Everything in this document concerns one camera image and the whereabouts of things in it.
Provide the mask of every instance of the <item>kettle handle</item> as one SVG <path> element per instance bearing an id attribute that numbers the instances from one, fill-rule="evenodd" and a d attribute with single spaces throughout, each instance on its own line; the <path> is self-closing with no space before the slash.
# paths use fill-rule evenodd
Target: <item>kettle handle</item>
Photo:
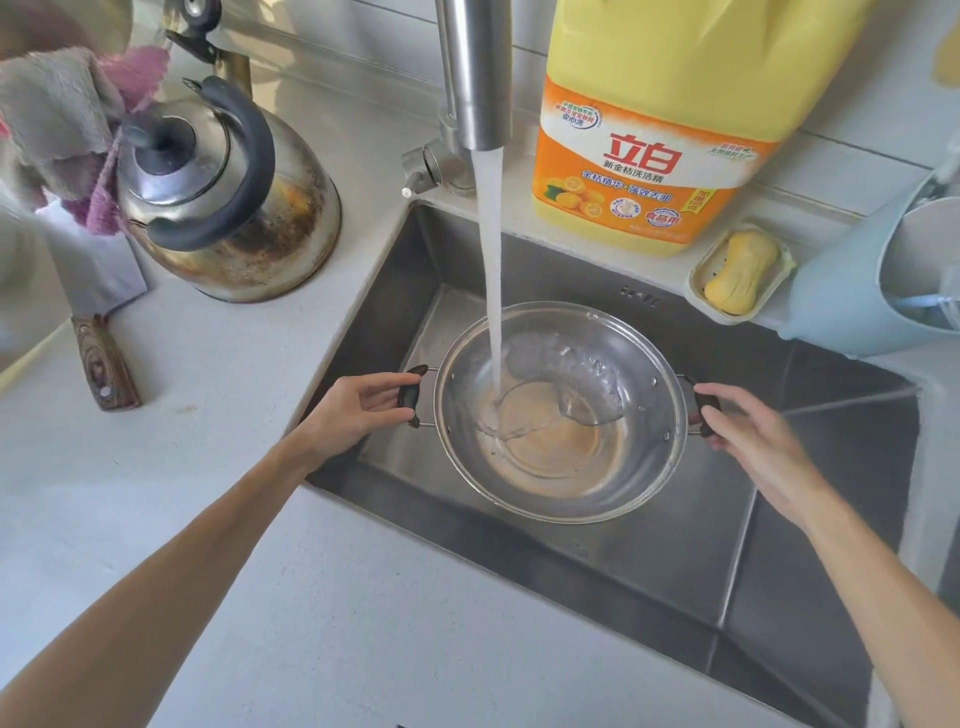
<path id="1" fill-rule="evenodd" d="M 247 150 L 247 174 L 223 207 L 204 218 L 157 217 L 147 226 L 147 235 L 160 248 L 191 253 L 213 245 L 253 218 L 274 183 L 276 149 L 263 112 L 239 88 L 216 76 L 208 76 L 201 84 L 184 82 L 214 107 L 236 117 Z"/>

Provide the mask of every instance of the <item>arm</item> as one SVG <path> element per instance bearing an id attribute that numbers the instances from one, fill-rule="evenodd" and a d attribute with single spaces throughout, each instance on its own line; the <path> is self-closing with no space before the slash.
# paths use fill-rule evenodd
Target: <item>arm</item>
<path id="1" fill-rule="evenodd" d="M 339 379 L 236 485 L 64 629 L 0 692 L 0 726 L 133 728 L 160 700 L 267 526 L 308 473 L 413 417 L 416 375 Z"/>
<path id="2" fill-rule="evenodd" d="M 697 390 L 746 414 L 704 408 L 757 489 L 809 538 L 908 728 L 960 716 L 960 619 L 941 603 L 824 480 L 779 413 L 737 387 Z"/>

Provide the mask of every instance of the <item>countertop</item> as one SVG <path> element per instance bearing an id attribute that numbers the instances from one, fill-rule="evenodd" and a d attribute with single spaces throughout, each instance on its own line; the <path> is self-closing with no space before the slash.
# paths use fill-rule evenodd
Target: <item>countertop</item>
<path id="1" fill-rule="evenodd" d="M 0 398 L 0 591 L 8 595 L 0 600 L 0 682 L 297 421 L 402 222 L 399 157 L 431 138 L 433 125 L 286 70 L 257 68 L 254 95 L 304 136 L 336 182 L 344 205 L 337 248 L 302 287 L 247 305 L 203 296 L 141 255 L 151 290 L 110 327 L 144 405 L 101 413 L 66 329 Z M 507 155 L 505 230 L 680 292 L 707 241 L 658 260 L 551 228 L 533 212 L 527 151 L 521 144 Z M 473 200 L 443 191 L 425 197 L 475 217 Z M 770 218 L 813 247 L 850 222 L 760 188 L 742 195 L 731 215 Z M 761 323 L 775 325 L 781 312 L 782 297 Z M 941 346 L 879 362 L 923 386 L 902 556 L 931 584 L 960 512 L 960 496 L 949 492 L 958 489 L 944 487 L 960 472 L 960 425 L 947 416 L 960 410 L 956 355 Z M 153 725 L 398 724 L 796 725 L 300 488 Z"/>

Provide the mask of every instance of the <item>sink basin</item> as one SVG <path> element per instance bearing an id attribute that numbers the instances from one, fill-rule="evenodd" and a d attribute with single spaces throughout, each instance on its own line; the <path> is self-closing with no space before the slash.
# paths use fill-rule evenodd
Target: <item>sink basin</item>
<path id="1" fill-rule="evenodd" d="M 412 206 L 308 409 L 339 376 L 439 365 L 485 316 L 483 295 L 476 224 Z M 506 234 L 503 301 L 592 306 L 647 336 L 676 371 L 751 389 L 897 548 L 919 433 L 905 379 L 753 324 L 719 326 L 679 296 Z M 812 548 L 729 456 L 696 438 L 650 502 L 591 525 L 489 503 L 431 429 L 375 433 L 308 480 L 803 723 L 864 724 L 870 662 Z"/>

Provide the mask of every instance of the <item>knife handle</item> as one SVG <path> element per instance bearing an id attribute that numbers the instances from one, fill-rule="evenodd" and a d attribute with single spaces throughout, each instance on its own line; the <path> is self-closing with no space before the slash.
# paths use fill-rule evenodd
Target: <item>knife handle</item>
<path id="1" fill-rule="evenodd" d="M 73 316 L 80 346 L 80 361 L 93 399 L 104 412 L 120 412 L 140 406 L 140 396 L 120 348 L 107 329 L 103 316 Z"/>

